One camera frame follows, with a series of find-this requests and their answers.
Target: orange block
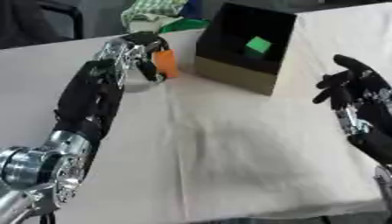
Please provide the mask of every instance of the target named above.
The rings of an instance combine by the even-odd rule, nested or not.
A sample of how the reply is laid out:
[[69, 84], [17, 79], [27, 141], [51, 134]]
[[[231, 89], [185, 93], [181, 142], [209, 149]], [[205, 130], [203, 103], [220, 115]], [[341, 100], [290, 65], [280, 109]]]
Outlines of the orange block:
[[179, 69], [173, 50], [154, 52], [154, 62], [160, 73], [166, 74], [168, 79], [179, 77]]

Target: robotic arm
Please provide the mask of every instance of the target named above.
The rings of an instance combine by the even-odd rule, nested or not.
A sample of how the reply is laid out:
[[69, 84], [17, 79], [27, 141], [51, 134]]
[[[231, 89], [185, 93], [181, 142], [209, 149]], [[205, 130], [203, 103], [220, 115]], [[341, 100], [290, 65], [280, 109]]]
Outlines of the robotic arm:
[[392, 88], [356, 59], [336, 55], [334, 61], [347, 70], [325, 75], [313, 102], [330, 99], [348, 142], [380, 163], [374, 178], [392, 213]]
[[150, 32], [110, 40], [66, 87], [46, 142], [38, 148], [0, 150], [0, 224], [32, 216], [41, 216], [41, 223], [55, 222], [53, 212], [75, 196], [109, 133], [127, 72], [139, 69], [150, 82], [164, 81], [151, 53], [167, 47]]

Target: table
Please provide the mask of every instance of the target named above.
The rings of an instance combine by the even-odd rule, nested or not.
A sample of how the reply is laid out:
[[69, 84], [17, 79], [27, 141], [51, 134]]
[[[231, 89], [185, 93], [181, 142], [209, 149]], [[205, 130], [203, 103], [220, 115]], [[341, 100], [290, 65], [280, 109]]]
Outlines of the table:
[[[59, 223], [180, 223], [235, 216], [305, 218], [382, 209], [376, 162], [350, 146], [322, 74], [353, 56], [392, 81], [392, 4], [298, 15], [272, 97], [193, 74], [201, 31], [165, 37], [183, 71], [126, 94], [85, 185]], [[0, 52], [1, 146], [40, 145], [52, 109], [107, 38]]]

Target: cardboard box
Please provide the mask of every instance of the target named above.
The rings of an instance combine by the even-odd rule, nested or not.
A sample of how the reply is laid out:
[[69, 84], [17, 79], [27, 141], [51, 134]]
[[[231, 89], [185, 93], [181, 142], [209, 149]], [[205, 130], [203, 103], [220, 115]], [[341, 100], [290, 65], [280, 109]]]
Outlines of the cardboard box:
[[[200, 37], [195, 66], [206, 78], [272, 95], [296, 16], [225, 3]], [[249, 57], [254, 38], [272, 43], [262, 57]]]

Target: silver robotic arm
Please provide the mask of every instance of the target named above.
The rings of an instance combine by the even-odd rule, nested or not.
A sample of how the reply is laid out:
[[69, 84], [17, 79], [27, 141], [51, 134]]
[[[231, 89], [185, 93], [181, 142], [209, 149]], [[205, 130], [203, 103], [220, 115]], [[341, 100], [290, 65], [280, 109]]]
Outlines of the silver robotic arm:
[[166, 47], [164, 39], [149, 32], [110, 40], [66, 87], [46, 142], [0, 150], [0, 224], [32, 216], [55, 222], [53, 212], [76, 195], [110, 130], [127, 72], [139, 69], [150, 82], [164, 81], [151, 53]]

